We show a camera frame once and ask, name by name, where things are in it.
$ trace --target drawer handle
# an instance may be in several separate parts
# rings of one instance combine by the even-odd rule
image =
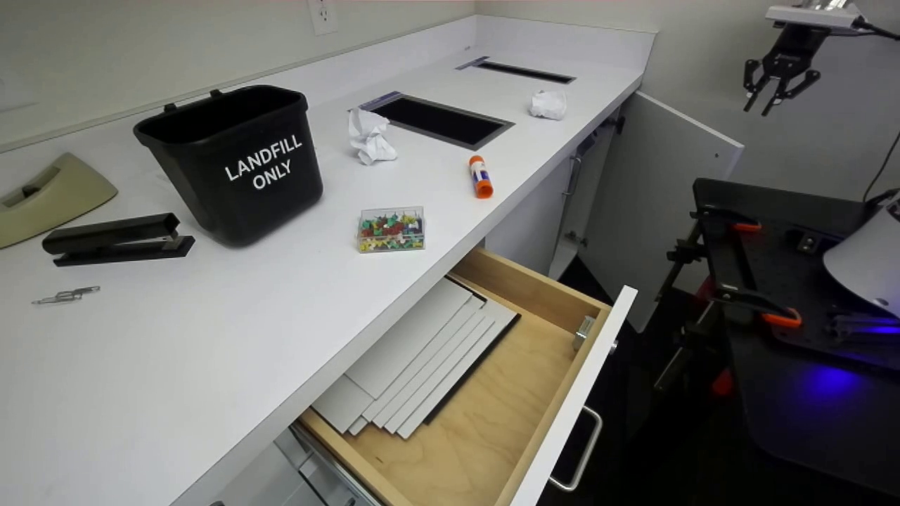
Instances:
[[[563,483],[563,481],[557,481],[557,478],[552,475],[552,483],[554,483],[557,489],[563,489],[563,493],[577,493],[577,489],[580,489],[580,483],[583,483],[583,478],[584,478],[584,469],[587,469],[587,462],[591,462],[591,455],[592,455],[598,431],[602,431],[602,419],[598,419],[598,415],[597,415],[592,408],[584,406],[583,415],[587,415],[587,417],[592,419],[592,431],[591,431],[591,439],[587,439],[584,453],[583,453],[583,458],[580,458],[580,468],[573,469],[573,475],[570,475],[568,483]]]

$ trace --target wall outlet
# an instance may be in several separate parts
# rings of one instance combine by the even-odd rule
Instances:
[[[338,0],[310,0],[310,17],[315,35],[338,31]]]

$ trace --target open drawer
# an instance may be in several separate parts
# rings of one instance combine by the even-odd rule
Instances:
[[[376,427],[353,439],[334,434],[315,410],[307,410],[298,431],[310,434],[384,505],[535,505],[615,343],[636,290],[621,290],[608,306],[487,252],[471,252],[453,278],[512,306],[521,322],[469,372],[429,424],[411,439]]]

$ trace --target small box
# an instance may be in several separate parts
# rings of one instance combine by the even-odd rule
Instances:
[[[363,254],[424,252],[424,208],[366,208],[356,247]]]
[[[197,222],[249,246],[324,195],[307,100],[282,89],[213,90],[135,126]]]

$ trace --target sheet of paper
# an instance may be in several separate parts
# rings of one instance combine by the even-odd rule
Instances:
[[[477,315],[477,326],[466,336],[466,342],[443,361],[438,364],[421,384],[415,384],[415,392],[407,396],[407,402],[384,423],[387,434],[397,434],[404,419],[436,392],[449,379],[449,372],[464,361],[481,342],[487,342],[491,322],[487,315]]]
[[[366,427],[369,427],[369,419],[359,417],[345,434],[359,436]]]
[[[338,384],[324,396],[318,396],[311,408],[338,434],[345,434],[372,402],[373,399],[359,385],[353,385],[349,378],[338,378]]]
[[[407,368],[469,298],[469,290],[442,278],[345,378],[366,388],[372,399],[383,396],[397,372]]]
[[[436,346],[436,353],[415,372],[407,368],[407,374],[403,378],[403,385],[397,385],[391,399],[384,399],[384,402],[376,399],[379,410],[372,417],[372,423],[376,427],[384,427],[387,419],[394,419],[411,402],[411,396],[428,384],[428,378],[433,378],[448,361],[453,361],[459,356],[462,346],[466,346],[471,342],[471,332],[477,332],[477,326],[487,322],[481,306],[484,306],[484,301],[471,298],[469,312],[464,315],[464,322],[459,326],[453,326],[443,336],[442,346]]]
[[[403,439],[411,439],[415,427],[429,417],[433,408],[442,406],[442,399],[455,388],[462,378],[481,361],[481,356],[504,336],[504,329],[515,322],[515,312],[501,305],[487,305],[484,312],[488,315],[488,326],[484,336],[466,349],[462,361],[453,364],[453,368],[436,384],[436,388],[428,388],[421,402],[403,419],[403,424],[394,431]]]

